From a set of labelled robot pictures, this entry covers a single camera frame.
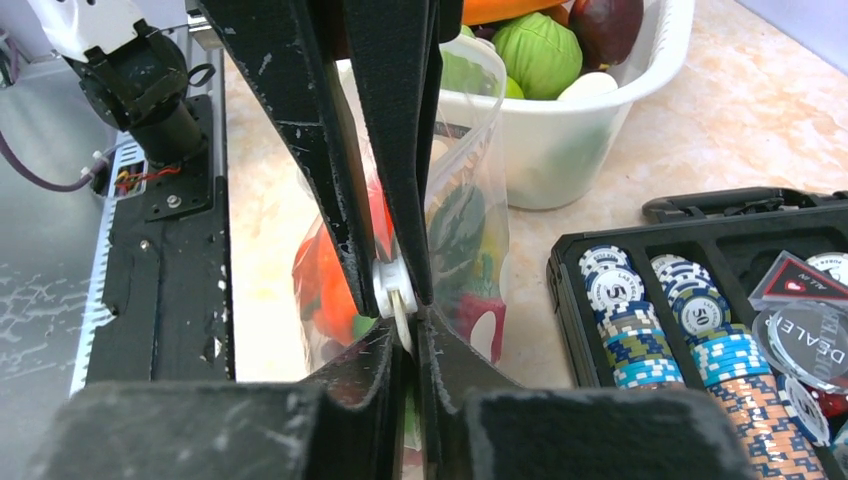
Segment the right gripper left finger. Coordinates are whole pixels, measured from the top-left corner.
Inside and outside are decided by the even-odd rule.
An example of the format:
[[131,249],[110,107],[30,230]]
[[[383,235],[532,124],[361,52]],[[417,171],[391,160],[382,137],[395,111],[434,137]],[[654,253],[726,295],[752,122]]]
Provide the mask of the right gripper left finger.
[[397,479],[393,322],[296,383],[102,382],[57,412],[30,479]]

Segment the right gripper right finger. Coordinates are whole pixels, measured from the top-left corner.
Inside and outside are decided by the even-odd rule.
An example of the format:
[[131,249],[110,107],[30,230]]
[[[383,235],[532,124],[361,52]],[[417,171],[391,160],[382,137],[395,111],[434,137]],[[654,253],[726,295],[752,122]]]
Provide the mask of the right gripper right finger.
[[527,389],[428,308],[416,321],[428,479],[750,479],[724,412],[689,389]]

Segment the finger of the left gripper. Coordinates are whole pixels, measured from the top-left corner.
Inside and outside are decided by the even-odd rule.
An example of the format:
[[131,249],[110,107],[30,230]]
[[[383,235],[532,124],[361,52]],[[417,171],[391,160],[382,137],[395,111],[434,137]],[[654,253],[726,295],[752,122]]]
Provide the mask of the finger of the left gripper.
[[379,314],[375,240],[355,121],[336,61],[340,1],[202,1],[199,7],[314,195],[360,314]]
[[350,59],[378,177],[416,299],[433,285],[425,197],[442,59],[435,1],[346,1]]

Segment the clear zip top bag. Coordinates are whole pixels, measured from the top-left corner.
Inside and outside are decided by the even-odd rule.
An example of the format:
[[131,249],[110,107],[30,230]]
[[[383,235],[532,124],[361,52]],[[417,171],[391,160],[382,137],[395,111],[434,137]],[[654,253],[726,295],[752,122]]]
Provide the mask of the clear zip top bag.
[[[457,38],[442,45],[441,54],[425,201],[434,304],[466,343],[497,363],[510,246],[499,111],[508,79],[481,40]],[[295,255],[292,277],[306,368],[313,372],[375,321],[358,315],[321,218]]]

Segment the orange carrot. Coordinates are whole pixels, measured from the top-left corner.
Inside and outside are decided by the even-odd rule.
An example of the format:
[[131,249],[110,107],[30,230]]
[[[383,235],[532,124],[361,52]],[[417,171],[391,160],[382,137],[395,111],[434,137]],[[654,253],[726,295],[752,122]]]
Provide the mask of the orange carrot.
[[344,347],[374,323],[361,316],[328,229],[316,216],[305,234],[292,266],[293,292],[302,322],[312,331]]

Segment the white plastic basket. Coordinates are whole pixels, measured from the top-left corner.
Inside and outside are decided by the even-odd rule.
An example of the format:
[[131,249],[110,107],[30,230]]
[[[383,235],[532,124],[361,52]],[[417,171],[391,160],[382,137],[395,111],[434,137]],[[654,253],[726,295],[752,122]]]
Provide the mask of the white plastic basket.
[[592,186],[633,104],[664,87],[682,67],[694,16],[690,1],[643,1],[642,26],[629,57],[606,70],[619,88],[571,101],[526,99],[507,75],[501,93],[503,165],[508,203],[528,210],[568,205]]

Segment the dark green cucumber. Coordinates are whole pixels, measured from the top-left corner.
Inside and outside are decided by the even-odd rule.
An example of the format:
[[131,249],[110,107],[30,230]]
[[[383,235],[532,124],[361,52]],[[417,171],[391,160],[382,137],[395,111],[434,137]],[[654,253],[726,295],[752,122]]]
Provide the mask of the dark green cucumber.
[[485,216],[483,193],[472,185],[454,189],[434,211],[428,242],[437,302],[448,303],[470,278],[482,243]]

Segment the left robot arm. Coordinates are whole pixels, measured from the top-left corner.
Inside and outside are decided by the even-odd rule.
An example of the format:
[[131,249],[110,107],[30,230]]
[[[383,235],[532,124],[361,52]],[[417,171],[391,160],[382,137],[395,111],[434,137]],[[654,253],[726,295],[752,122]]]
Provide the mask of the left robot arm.
[[[191,158],[185,58],[131,1],[35,1],[54,49],[100,118],[149,159]],[[434,290],[424,203],[442,74],[459,1],[202,1],[199,9],[305,176],[359,313],[374,317],[375,241],[356,123],[337,70],[352,65],[414,306]]]

